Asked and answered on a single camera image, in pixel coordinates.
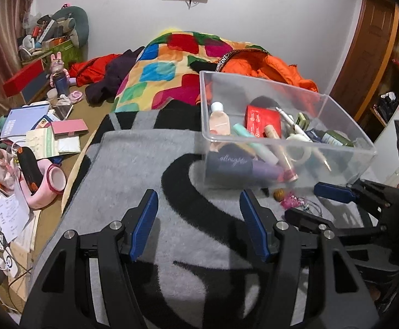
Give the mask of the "dark green spray bottle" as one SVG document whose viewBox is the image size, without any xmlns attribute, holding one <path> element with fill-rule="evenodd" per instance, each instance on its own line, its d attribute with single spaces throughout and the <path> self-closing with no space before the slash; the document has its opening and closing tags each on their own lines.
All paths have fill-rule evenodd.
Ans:
<svg viewBox="0 0 399 329">
<path fill-rule="evenodd" d="M 347 137 L 342 136 L 334 130 L 322 131 L 319 129 L 310 129 L 305 133 L 310 139 L 316 142 L 326 143 L 334 146 L 353 147 L 353 143 Z"/>
</svg>

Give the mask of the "purple cylindrical bottle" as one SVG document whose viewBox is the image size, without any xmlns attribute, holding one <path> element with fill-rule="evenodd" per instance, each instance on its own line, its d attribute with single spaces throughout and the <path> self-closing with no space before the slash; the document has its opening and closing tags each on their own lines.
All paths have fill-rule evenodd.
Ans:
<svg viewBox="0 0 399 329">
<path fill-rule="evenodd" d="M 252 176 L 255 180 L 282 181 L 283 168 L 279 165 L 272 165 L 261 160 L 253 160 Z"/>
</svg>

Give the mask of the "white pen-like tube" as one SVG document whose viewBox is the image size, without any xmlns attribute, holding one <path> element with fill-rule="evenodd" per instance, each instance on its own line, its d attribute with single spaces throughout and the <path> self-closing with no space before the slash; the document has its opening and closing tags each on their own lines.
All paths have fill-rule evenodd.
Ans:
<svg viewBox="0 0 399 329">
<path fill-rule="evenodd" d="M 295 134 L 299 134 L 302 136 L 305 142 L 312 143 L 312 139 L 310 139 L 307 134 L 304 132 L 304 130 L 289 116 L 284 110 L 280 109 L 279 107 L 276 107 L 276 111 L 282 116 L 284 121 L 290 126 L 290 128 L 294 131 Z M 328 171 L 331 172 L 332 169 L 327 162 L 327 159 L 325 156 L 320 152 L 318 148 L 315 148 L 313 153 L 315 156 L 327 167 Z"/>
</svg>

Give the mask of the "mint green tube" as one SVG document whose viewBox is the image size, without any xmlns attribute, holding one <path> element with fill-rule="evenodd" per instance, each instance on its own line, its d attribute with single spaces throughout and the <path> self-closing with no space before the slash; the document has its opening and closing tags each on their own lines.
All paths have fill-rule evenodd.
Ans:
<svg viewBox="0 0 399 329">
<path fill-rule="evenodd" d="M 251 134 L 243 125 L 235 123 L 232 126 L 232 131 L 239 137 L 248 137 L 249 139 L 255 139 L 255 136 Z M 255 150 L 255 153 L 260 159 L 270 165 L 278 165 L 278 158 L 270 151 L 265 145 L 257 142 L 250 141 L 248 145 Z"/>
</svg>

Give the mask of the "clear slim spray bottle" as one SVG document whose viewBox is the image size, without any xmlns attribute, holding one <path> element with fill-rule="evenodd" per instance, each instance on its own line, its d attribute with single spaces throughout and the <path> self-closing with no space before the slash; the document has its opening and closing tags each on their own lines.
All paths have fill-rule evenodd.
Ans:
<svg viewBox="0 0 399 329">
<path fill-rule="evenodd" d="M 281 139 L 278 135 L 278 132 L 276 132 L 276 129 L 271 124 L 268 124 L 264 127 L 264 134 L 270 139 Z M 296 181 L 299 176 L 294 170 L 292 161 L 288 158 L 286 149 L 282 145 L 276 144 L 275 146 L 272 146 L 272 151 L 278 158 L 278 161 L 283 168 L 283 179 L 286 182 Z"/>
</svg>

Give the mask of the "red long box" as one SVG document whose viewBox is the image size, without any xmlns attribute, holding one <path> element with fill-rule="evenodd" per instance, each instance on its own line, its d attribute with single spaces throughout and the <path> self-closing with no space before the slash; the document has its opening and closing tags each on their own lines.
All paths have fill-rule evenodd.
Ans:
<svg viewBox="0 0 399 329">
<path fill-rule="evenodd" d="M 17 95 L 44 71 L 45 68 L 41 59 L 24 66 L 3 84 L 4 95 L 7 98 Z"/>
</svg>

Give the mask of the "red foil pouch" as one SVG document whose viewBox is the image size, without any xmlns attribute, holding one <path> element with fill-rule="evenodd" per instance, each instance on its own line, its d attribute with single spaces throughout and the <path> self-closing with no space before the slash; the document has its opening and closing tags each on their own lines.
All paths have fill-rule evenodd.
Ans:
<svg viewBox="0 0 399 329">
<path fill-rule="evenodd" d="M 264 129 L 271 125 L 281 137 L 281 116 L 276 110 L 248 105 L 245 113 L 245 127 L 255 137 L 265 137 Z"/>
</svg>

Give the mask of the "grey neck pillow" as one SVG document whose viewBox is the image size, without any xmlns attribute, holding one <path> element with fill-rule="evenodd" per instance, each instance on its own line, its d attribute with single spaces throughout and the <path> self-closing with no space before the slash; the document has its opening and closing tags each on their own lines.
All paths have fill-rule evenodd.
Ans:
<svg viewBox="0 0 399 329">
<path fill-rule="evenodd" d="M 89 38 L 89 20 L 84 9 L 77 6 L 64 7 L 51 17 L 70 37 L 76 48 L 82 48 Z"/>
</svg>

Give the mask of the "wooden shelf unit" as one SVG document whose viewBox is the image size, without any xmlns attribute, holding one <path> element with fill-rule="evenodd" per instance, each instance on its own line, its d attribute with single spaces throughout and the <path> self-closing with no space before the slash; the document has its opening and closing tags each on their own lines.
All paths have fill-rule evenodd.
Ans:
<svg viewBox="0 0 399 329">
<path fill-rule="evenodd" d="M 399 5 L 395 4 L 389 36 L 383 42 L 382 60 L 376 76 L 354 119 L 375 141 L 389 124 L 399 106 Z"/>
</svg>

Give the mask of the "wooden door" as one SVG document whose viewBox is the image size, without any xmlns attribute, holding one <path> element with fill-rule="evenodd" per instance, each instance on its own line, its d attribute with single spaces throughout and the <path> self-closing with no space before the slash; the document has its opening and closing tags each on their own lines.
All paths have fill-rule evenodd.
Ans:
<svg viewBox="0 0 399 329">
<path fill-rule="evenodd" d="M 399 5 L 394 0 L 363 0 L 346 60 L 330 96 L 359 121 L 383 78 L 395 47 Z"/>
</svg>

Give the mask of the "clear plastic storage box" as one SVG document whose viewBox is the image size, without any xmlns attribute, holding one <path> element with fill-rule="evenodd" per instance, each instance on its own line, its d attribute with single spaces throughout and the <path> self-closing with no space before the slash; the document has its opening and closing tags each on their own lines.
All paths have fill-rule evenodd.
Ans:
<svg viewBox="0 0 399 329">
<path fill-rule="evenodd" d="M 376 156 L 376 148 L 369 137 L 353 118 L 328 95 L 270 80 L 212 71 L 201 72 L 199 84 L 202 134 L 205 144 L 203 175 L 205 183 L 209 186 L 242 189 L 249 187 L 267 188 L 280 185 L 306 187 L 312 186 L 319 181 L 345 184 L 354 182 L 359 178 Z M 213 102 L 221 102 L 224 112 L 229 116 L 231 134 L 228 136 L 211 134 L 210 132 L 209 116 Z M 276 110 L 276 107 L 279 107 L 291 116 L 294 121 L 296 121 L 299 112 L 307 114 L 311 120 L 307 130 L 334 130 L 347 137 L 353 143 L 353 147 L 334 146 L 314 140 L 312 143 L 297 142 L 297 146 L 302 145 L 311 148 L 311 157 L 300 166 L 293 164 L 294 170 L 299 176 L 293 182 L 286 182 L 285 180 L 255 180 L 253 176 L 248 180 L 227 185 L 207 180 L 206 156 L 210 151 L 217 152 L 223 146 L 233 143 L 248 152 L 254 160 L 263 161 L 256 155 L 255 150 L 248 145 L 248 142 L 257 141 L 265 145 L 270 151 L 272 151 L 272 146 L 276 144 L 282 145 L 286 149 L 286 138 L 291 134 L 295 134 L 280 115 L 281 139 L 279 140 L 270 139 L 267 136 L 255 137 L 255 139 L 237 136 L 232 131 L 232 126 L 235 123 L 239 123 L 245 127 L 245 113 L 248 105 L 270 110 Z M 325 156 L 332 169 L 331 172 L 315 156 L 313 153 L 315 148 L 318 148 Z"/>
</svg>

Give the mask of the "pink headphones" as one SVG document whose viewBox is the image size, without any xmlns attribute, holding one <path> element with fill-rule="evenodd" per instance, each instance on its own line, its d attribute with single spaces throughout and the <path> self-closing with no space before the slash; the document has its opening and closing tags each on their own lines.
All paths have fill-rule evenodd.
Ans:
<svg viewBox="0 0 399 329">
<path fill-rule="evenodd" d="M 19 147 L 16 156 L 21 170 L 19 184 L 30 208 L 43 209 L 63 193 L 66 176 L 58 165 L 49 159 L 37 160 L 27 146 Z"/>
</svg>

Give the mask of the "beige cosmetic tube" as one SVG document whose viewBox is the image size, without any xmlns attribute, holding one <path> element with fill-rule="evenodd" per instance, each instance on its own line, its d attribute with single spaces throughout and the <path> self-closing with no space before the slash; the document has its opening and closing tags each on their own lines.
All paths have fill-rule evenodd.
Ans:
<svg viewBox="0 0 399 329">
<path fill-rule="evenodd" d="M 211 134 L 222 136 L 228 136 L 231 134 L 229 116 L 224 112 L 224 107 L 221 102 L 213 102 L 211 104 L 209 129 Z"/>
</svg>

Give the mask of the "white tape roll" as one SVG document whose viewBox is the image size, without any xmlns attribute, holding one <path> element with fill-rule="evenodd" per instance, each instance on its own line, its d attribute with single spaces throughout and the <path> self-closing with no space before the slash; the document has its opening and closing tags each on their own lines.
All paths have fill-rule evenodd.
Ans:
<svg viewBox="0 0 399 329">
<path fill-rule="evenodd" d="M 311 148 L 297 146 L 297 142 L 306 143 L 307 140 L 301 134 L 291 134 L 286 138 L 286 154 L 295 166 L 300 166 L 310 159 Z"/>
</svg>

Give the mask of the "pink flat box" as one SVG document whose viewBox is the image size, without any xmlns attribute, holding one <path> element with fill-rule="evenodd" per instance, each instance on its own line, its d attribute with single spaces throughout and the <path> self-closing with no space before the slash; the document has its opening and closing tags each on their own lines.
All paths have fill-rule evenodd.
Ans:
<svg viewBox="0 0 399 329">
<path fill-rule="evenodd" d="M 55 121 L 51 124 L 51 128 L 58 136 L 74 136 L 88 132 L 88 127 L 82 119 Z"/>
</svg>

